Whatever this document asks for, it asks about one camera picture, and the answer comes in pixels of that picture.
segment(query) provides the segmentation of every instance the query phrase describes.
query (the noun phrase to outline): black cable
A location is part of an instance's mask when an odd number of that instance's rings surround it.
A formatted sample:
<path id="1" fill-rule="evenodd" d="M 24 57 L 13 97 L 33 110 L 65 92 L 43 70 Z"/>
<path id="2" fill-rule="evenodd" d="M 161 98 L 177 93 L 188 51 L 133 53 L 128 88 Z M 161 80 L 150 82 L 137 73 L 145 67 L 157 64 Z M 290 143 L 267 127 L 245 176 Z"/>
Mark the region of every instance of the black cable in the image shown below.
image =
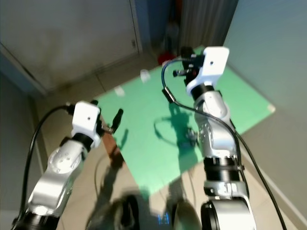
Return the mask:
<path id="1" fill-rule="evenodd" d="M 277 212 L 277 215 L 278 215 L 279 221 L 280 221 L 280 223 L 281 223 L 281 225 L 283 227 L 283 230 L 287 230 L 287 227 L 286 227 L 286 225 L 284 223 L 284 220 L 283 220 L 283 216 L 282 216 L 282 214 L 281 214 L 281 212 L 279 210 L 279 207 L 278 207 L 277 202 L 276 202 L 276 200 L 275 200 L 275 198 L 273 196 L 273 193 L 271 192 L 270 187 L 268 186 L 267 182 L 265 181 L 265 179 L 264 179 L 264 177 L 263 177 L 263 175 L 262 175 L 262 173 L 261 173 L 261 171 L 260 171 L 260 169 L 259 169 L 259 167 L 258 167 L 258 165 L 256 163 L 256 160 L 255 160 L 253 154 L 251 153 L 251 151 L 250 151 L 248 145 L 246 144 L 246 142 L 243 140 L 243 138 L 240 136 L 240 134 L 238 134 L 238 132 L 236 132 L 236 136 L 240 139 L 240 141 L 242 142 L 244 148 L 248 152 L 248 155 L 249 155 L 251 161 L 253 162 L 253 165 L 254 165 L 254 167 L 255 167 L 255 169 L 256 169 L 256 171 L 257 171 L 257 173 L 258 173 L 258 175 L 259 175 L 259 177 L 260 177 L 260 179 L 261 179 L 265 189 L 267 190 L 267 192 L 268 192 L 268 194 L 269 194 L 269 196 L 270 196 L 270 198 L 271 198 L 271 200 L 273 202 L 273 205 L 275 207 L 275 210 Z"/>
<path id="2" fill-rule="evenodd" d="M 249 155 L 249 157 L 251 158 L 251 160 L 252 160 L 252 162 L 253 162 L 253 164 L 254 164 L 254 167 L 256 168 L 256 171 L 257 171 L 257 173 L 258 173 L 258 175 L 259 175 L 259 177 L 260 177 L 260 179 L 261 179 L 261 181 L 262 181 L 264 187 L 266 188 L 266 190 L 267 190 L 267 192 L 268 192 L 268 194 L 269 194 L 269 196 L 270 196 L 270 199 L 271 199 L 272 202 L 273 202 L 273 205 L 274 205 L 274 207 L 275 207 L 275 209 L 276 209 L 276 212 L 277 212 L 279 221 L 280 221 L 280 223 L 281 223 L 281 225 L 282 225 L 282 227 L 283 227 L 283 230 L 287 230 L 286 225 L 285 225 L 284 220 L 283 220 L 283 216 L 282 216 L 282 214 L 281 214 L 281 212 L 280 212 L 280 210 L 279 210 L 279 208 L 278 208 L 277 202 L 276 202 L 276 200 L 275 200 L 275 198 L 274 198 L 274 196 L 273 196 L 273 194 L 272 194 L 272 192 L 271 192 L 271 190 L 270 190 L 270 188 L 269 188 L 267 182 L 265 181 L 265 179 L 264 179 L 264 177 L 263 177 L 263 175 L 262 175 L 262 173 L 261 173 L 261 171 L 260 171 L 260 169 L 259 169 L 259 167 L 258 167 L 258 165 L 257 165 L 257 163 L 256 163 L 256 160 L 254 159 L 254 157 L 253 157 L 253 155 L 252 155 L 252 153 L 251 153 L 249 147 L 247 146 L 247 144 L 246 144 L 246 142 L 243 140 L 243 138 L 238 134 L 238 132 L 237 132 L 237 131 L 233 131 L 232 128 L 231 128 L 228 124 L 226 124 L 224 121 L 222 121 L 221 119 L 219 119 L 219 118 L 217 118 L 217 117 L 215 117 L 215 116 L 213 116 L 213 115 L 211 115 L 211 114 L 205 113 L 205 112 L 203 112 L 203 111 L 199 111 L 199 110 L 197 110 L 197 109 L 194 109 L 194 108 L 191 108 L 191 107 L 188 107 L 188 106 L 185 106 L 185 105 L 179 103 L 179 102 L 175 99 L 175 97 L 173 96 L 173 94 L 171 93 L 171 91 L 167 88 L 167 86 L 166 86 L 166 84 L 165 84 L 165 79 L 164 79 L 165 69 L 166 69 L 166 67 L 167 67 L 169 64 L 174 63 L 174 62 L 178 62 L 178 61 L 181 61 L 181 62 L 182 62 L 182 61 L 188 61 L 188 59 L 186 59 L 186 58 L 177 58 L 177 59 L 174 59 L 174 60 L 172 60 L 172 61 L 169 61 L 166 65 L 163 66 L 162 72 L 161 72 L 161 81 L 162 81 L 162 85 L 163 85 L 164 90 L 167 92 L 167 94 L 168 94 L 170 100 L 173 101 L 176 105 L 178 105 L 178 106 L 180 106 L 180 107 L 182 107 L 182 108 L 184 108 L 184 109 L 188 109 L 188 110 L 194 111 L 195 113 L 204 115 L 204 116 L 210 118 L 212 121 L 217 122 L 217 123 L 223 125 L 223 126 L 230 132 L 230 134 L 233 136 L 233 138 L 234 138 L 234 140 L 235 140 L 236 149 L 237 149 L 237 151 L 238 151 L 238 164 L 239 164 L 239 166 L 241 166 L 241 151 L 240 151 L 240 145 L 239 145 L 239 141 L 238 141 L 238 140 L 240 140 L 240 141 L 242 142 L 244 148 L 245 148 L 246 151 L 248 152 L 248 155 Z M 240 173 L 241 173 L 242 180 L 243 180 L 244 183 L 246 184 L 246 189 L 247 189 L 247 193 L 248 193 L 248 197 L 249 197 L 249 190 L 248 190 L 247 181 L 246 181 L 246 178 L 245 178 L 245 176 L 244 176 L 243 170 L 240 170 Z"/>
<path id="3" fill-rule="evenodd" d="M 17 219 L 14 220 L 14 222 L 16 223 L 17 221 L 19 221 L 25 212 L 25 200 L 26 200 L 26 195 L 27 195 L 27 187 L 28 187 L 28 177 L 29 177 L 29 170 L 30 170 L 30 163 L 31 163 L 31 158 L 33 155 L 33 150 L 34 150 L 34 144 L 38 135 L 38 132 L 41 128 L 41 126 L 43 125 L 43 123 L 46 121 L 46 119 L 55 111 L 60 110 L 60 109 L 64 109 L 67 110 L 69 108 L 68 105 L 61 105 L 58 107 L 55 107 L 53 109 L 51 109 L 48 113 L 46 113 L 44 115 L 44 117 L 40 120 L 40 122 L 38 123 L 36 130 L 32 136 L 32 140 L 31 140 L 31 144 L 29 147 L 29 151 L 28 151 L 28 155 L 27 155 L 27 160 L 25 163 L 25 168 L 24 168 L 24 180 L 23 180 L 23 188 L 22 188 L 22 197 L 21 197 L 21 202 L 20 202 L 20 208 L 19 208 L 19 214 Z"/>

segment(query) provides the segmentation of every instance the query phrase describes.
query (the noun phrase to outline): green table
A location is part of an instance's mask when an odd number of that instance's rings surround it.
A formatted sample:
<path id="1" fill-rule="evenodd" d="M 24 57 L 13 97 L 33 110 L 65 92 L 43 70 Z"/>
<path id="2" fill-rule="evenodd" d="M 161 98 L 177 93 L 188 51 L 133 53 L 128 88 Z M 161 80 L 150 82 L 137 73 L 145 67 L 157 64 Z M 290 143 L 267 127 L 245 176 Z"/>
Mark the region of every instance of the green table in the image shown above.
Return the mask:
<path id="1" fill-rule="evenodd" d="M 202 47 L 195 50 L 200 53 Z M 99 97 L 99 106 L 106 121 L 113 119 L 119 108 L 124 110 L 122 122 L 115 139 L 123 158 L 144 195 L 151 195 L 169 184 L 202 160 L 200 150 L 179 148 L 185 139 L 187 126 L 197 130 L 192 112 L 169 104 L 162 94 L 161 69 L 151 70 L 150 79 L 137 77 Z M 173 78 L 174 69 L 166 69 L 166 83 L 183 104 L 193 106 L 193 99 L 186 94 L 183 78 Z M 247 83 L 226 67 L 217 89 L 230 107 L 231 119 L 242 134 L 273 113 L 273 106 Z"/>

